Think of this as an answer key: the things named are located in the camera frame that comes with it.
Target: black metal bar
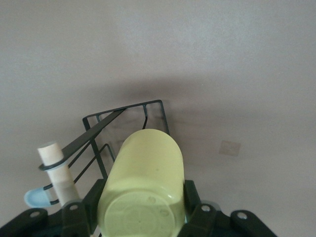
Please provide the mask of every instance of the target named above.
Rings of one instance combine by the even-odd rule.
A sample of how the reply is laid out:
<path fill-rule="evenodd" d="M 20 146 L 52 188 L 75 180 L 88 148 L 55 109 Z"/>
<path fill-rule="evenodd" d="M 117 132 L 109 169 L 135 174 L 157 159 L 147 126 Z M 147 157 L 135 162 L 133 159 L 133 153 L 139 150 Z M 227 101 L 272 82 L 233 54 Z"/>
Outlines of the black metal bar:
<path fill-rule="evenodd" d="M 108 144 L 105 144 L 100 150 L 99 150 L 99 154 L 103 151 L 103 149 L 107 146 Z M 83 168 L 83 170 L 80 172 L 80 174 L 75 178 L 74 183 L 76 183 L 79 178 L 87 171 L 87 169 L 91 166 L 91 164 L 94 162 L 94 160 L 97 158 L 97 156 L 94 156 L 91 161 L 89 161 L 89 163 L 85 166 L 85 168 Z"/>
<path fill-rule="evenodd" d="M 98 126 L 101 124 L 101 127 L 102 129 L 108 125 L 110 122 L 112 122 L 117 116 L 119 116 L 125 109 L 121 109 L 121 110 L 116 110 L 116 111 L 113 111 L 110 115 L 108 115 L 107 117 L 105 117 L 103 120 L 101 120 L 97 125 L 95 125 L 94 127 Z M 105 123 L 104 120 L 107 119 L 109 116 L 113 115 L 112 117 L 110 117 L 109 122 Z M 82 122 L 83 122 L 83 125 L 84 125 L 84 128 L 85 130 L 88 132 L 91 130 L 90 128 L 90 124 L 89 124 L 89 121 L 88 121 L 88 117 L 84 117 L 82 119 Z M 103 176 L 104 179 L 107 179 L 108 178 L 108 174 L 105 170 L 105 166 L 103 164 L 103 161 L 101 159 L 101 156 L 99 154 L 99 148 L 98 148 L 98 145 L 97 143 L 95 142 L 94 138 L 91 139 L 91 146 L 92 146 L 92 149 L 93 149 L 93 152 L 94 154 L 97 156 L 96 159 L 97 159 L 97 162 L 98 162 L 98 165 L 99 165 L 99 168 L 100 168 L 100 171 L 101 171 L 101 174 Z"/>
<path fill-rule="evenodd" d="M 64 163 L 69 157 L 71 157 L 76 151 L 78 151 L 85 143 L 91 140 L 91 145 L 94 141 L 94 138 L 101 132 L 101 130 L 112 122 L 117 116 L 119 116 L 124 110 L 117 110 L 112 112 L 110 115 L 105 117 L 100 123 L 96 124 L 92 128 L 87 129 L 87 131 L 75 139 L 73 142 L 68 144 L 62 149 L 64 154 L 64 158 L 52 165 L 44 166 L 44 164 L 40 165 L 40 170 L 48 170 L 54 167 L 59 166 L 60 164 Z"/>
<path fill-rule="evenodd" d="M 94 113 L 94 114 L 91 114 L 91 115 L 87 115 L 83 119 L 87 120 L 89 117 L 93 117 L 93 116 L 97 116 L 97 119 L 98 119 L 98 116 L 100 116 L 102 114 L 106 114 L 106 113 L 110 113 L 110 112 L 117 111 L 117 110 L 122 110 L 122 109 L 125 110 L 125 109 L 128 109 L 128 108 L 133 108 L 133 107 L 137 107 L 137 106 L 144 106 L 144 105 L 154 104 L 154 103 L 159 103 L 160 104 L 160 110 L 161 110 L 161 113 L 162 113 L 162 118 L 163 118 L 164 126 L 165 126 L 165 129 L 166 129 L 166 133 L 168 135 L 170 135 L 166 114 L 165 114 L 163 103 L 162 103 L 161 100 L 152 100 L 152 101 L 148 101 L 148 102 L 144 102 L 144 103 L 139 103 L 139 104 L 134 104 L 134 105 L 120 107 L 120 108 L 117 108 L 117 109 L 106 110 L 106 111 Z"/>
<path fill-rule="evenodd" d="M 91 142 L 88 142 L 84 148 L 81 149 L 81 151 L 73 158 L 73 160 L 68 164 L 68 168 L 70 168 L 76 161 L 77 159 L 82 155 L 82 153 L 88 148 L 88 146 L 91 144 Z"/>
<path fill-rule="evenodd" d="M 108 143 L 107 143 L 106 145 L 107 145 L 107 147 L 108 147 L 108 150 L 109 150 L 109 152 L 110 152 L 110 156 L 111 156 L 113 162 L 115 162 L 115 156 L 114 156 L 114 154 L 113 154 L 113 152 L 112 152 L 112 149 L 111 149 L 110 145 L 109 145 Z"/>
<path fill-rule="evenodd" d="M 96 135 L 101 132 L 101 130 L 107 126 L 110 122 L 112 122 L 117 116 L 119 116 L 124 110 L 116 110 L 103 120 L 101 120 L 98 124 L 90 128 L 87 132 L 83 135 L 78 137 L 72 143 L 67 145 L 65 148 L 62 149 L 63 154 L 65 157 L 72 156 L 80 147 L 82 147 L 86 142 L 90 140 L 94 140 Z"/>
<path fill-rule="evenodd" d="M 170 135 L 170 131 L 169 131 L 169 127 L 168 127 L 168 122 L 167 122 L 167 117 L 166 117 L 166 113 L 164 112 L 164 108 L 163 108 L 163 103 L 161 100 L 158 100 L 158 103 L 160 104 L 160 108 L 161 108 L 161 113 L 162 113 L 162 117 L 163 117 L 163 121 L 164 121 L 164 126 L 166 129 L 166 133 L 168 135 Z"/>
<path fill-rule="evenodd" d="M 145 122 L 144 122 L 144 125 L 143 125 L 143 129 L 145 129 L 146 128 L 146 124 L 147 124 L 147 120 L 148 120 L 148 115 L 147 115 L 146 105 L 143 105 L 143 108 L 144 108 L 144 113 L 145 113 Z"/>

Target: black wire rack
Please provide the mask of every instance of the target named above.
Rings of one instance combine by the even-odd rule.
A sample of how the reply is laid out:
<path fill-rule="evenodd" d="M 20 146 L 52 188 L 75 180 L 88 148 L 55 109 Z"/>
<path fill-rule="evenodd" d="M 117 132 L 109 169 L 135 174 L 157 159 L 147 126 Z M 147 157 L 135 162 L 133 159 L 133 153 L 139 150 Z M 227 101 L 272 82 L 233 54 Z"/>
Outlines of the black wire rack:
<path fill-rule="evenodd" d="M 148 101 L 148 102 L 144 102 L 144 103 L 133 104 L 133 105 L 129 105 L 129 106 L 124 106 L 124 107 L 120 107 L 120 108 L 116 108 L 116 109 L 112 109 L 112 110 L 107 110 L 107 111 L 87 115 L 86 117 L 84 117 L 82 119 L 82 122 L 83 122 L 83 125 L 84 125 L 86 132 L 62 149 L 64 158 L 61 161 L 59 161 L 55 164 L 52 164 L 52 165 L 44 166 L 42 164 L 39 167 L 39 169 L 40 170 L 48 170 L 48 169 L 52 169 L 54 167 L 57 167 L 60 164 L 64 163 L 65 161 L 69 160 L 76 152 L 78 152 L 72 158 L 72 160 L 69 162 L 68 167 L 70 168 L 82 156 L 84 151 L 89 146 L 91 146 L 92 150 L 94 152 L 94 157 L 90 159 L 88 164 L 81 170 L 79 175 L 77 175 L 77 177 L 74 179 L 74 183 L 76 183 L 82 177 L 82 175 L 89 169 L 89 167 L 92 165 L 92 163 L 95 160 L 98 163 L 98 166 L 99 166 L 99 169 L 101 171 L 103 179 L 107 179 L 108 173 L 106 172 L 106 168 L 105 168 L 104 163 L 102 161 L 101 153 L 105 148 L 108 149 L 108 152 L 109 152 L 113 162 L 115 162 L 116 156 L 115 156 L 113 149 L 111 148 L 109 143 L 105 143 L 105 144 L 101 145 L 101 147 L 100 147 L 100 145 L 97 145 L 96 137 L 101 133 L 101 131 L 103 129 L 106 128 L 106 126 L 108 126 L 112 121 L 114 121 L 117 117 L 119 117 L 124 111 L 130 110 L 130 109 L 136 108 L 136 107 L 143 108 L 144 123 L 143 123 L 142 127 L 140 127 L 139 129 L 145 129 L 147 122 L 148 122 L 148 119 L 149 119 L 147 106 L 150 104 L 159 105 L 160 112 L 161 112 L 161 118 L 163 121 L 165 132 L 170 135 L 168 123 L 167 123 L 167 119 L 166 119 L 166 115 L 165 115 L 165 111 L 164 111 L 164 107 L 163 107 L 163 103 L 161 100 L 153 100 L 153 101 Z M 91 120 L 91 118 L 95 118 L 97 121 L 97 123 L 94 126 L 92 126 L 91 122 L 89 122 Z M 43 189 L 49 190 L 52 187 L 53 187 L 53 185 L 49 184 L 49 185 L 45 186 Z M 58 199 L 50 202 L 51 205 L 55 205 L 57 203 L 59 203 Z"/>

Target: small square patch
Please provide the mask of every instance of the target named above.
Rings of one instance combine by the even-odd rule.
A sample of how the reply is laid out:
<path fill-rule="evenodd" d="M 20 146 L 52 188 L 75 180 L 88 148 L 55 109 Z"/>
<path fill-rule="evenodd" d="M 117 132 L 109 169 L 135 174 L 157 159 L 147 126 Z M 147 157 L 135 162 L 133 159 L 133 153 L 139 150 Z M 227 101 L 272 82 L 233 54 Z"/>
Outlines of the small square patch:
<path fill-rule="evenodd" d="M 240 147 L 241 143 L 222 141 L 219 154 L 237 157 Z"/>

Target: screw hole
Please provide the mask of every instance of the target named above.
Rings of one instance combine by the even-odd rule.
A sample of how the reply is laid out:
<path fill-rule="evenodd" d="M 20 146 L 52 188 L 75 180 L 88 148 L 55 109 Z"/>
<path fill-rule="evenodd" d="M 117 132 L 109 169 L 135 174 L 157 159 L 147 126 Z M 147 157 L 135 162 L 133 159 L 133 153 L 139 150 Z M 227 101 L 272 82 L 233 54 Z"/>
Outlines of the screw hole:
<path fill-rule="evenodd" d="M 30 214 L 30 217 L 31 217 L 31 218 L 34 218 L 34 217 L 37 217 L 38 215 L 40 215 L 40 212 L 39 212 L 39 211 L 35 211 L 35 212 L 32 212 L 32 213 Z"/>
<path fill-rule="evenodd" d="M 72 205 L 69 207 L 69 210 L 73 211 L 73 210 L 76 210 L 78 209 L 78 205 Z"/>
<path fill-rule="evenodd" d="M 201 207 L 201 209 L 202 209 L 203 211 L 205 211 L 205 212 L 211 211 L 211 208 L 210 208 L 208 205 L 203 205 L 203 206 Z"/>
<path fill-rule="evenodd" d="M 242 220 L 246 220 L 248 217 L 245 213 L 243 212 L 239 212 L 237 213 L 238 218 L 242 219 Z"/>

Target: white wall surface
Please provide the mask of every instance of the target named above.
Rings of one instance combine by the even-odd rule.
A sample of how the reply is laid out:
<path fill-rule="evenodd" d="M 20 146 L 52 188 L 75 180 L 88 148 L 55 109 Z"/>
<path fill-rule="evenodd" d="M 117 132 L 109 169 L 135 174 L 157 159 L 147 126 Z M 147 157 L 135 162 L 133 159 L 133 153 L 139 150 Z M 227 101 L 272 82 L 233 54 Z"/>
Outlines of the white wall surface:
<path fill-rule="evenodd" d="M 0 225 L 46 185 L 37 147 L 162 99 L 187 179 L 224 213 L 315 236 L 316 2 L 0 2 Z M 221 142 L 241 143 L 237 157 Z"/>

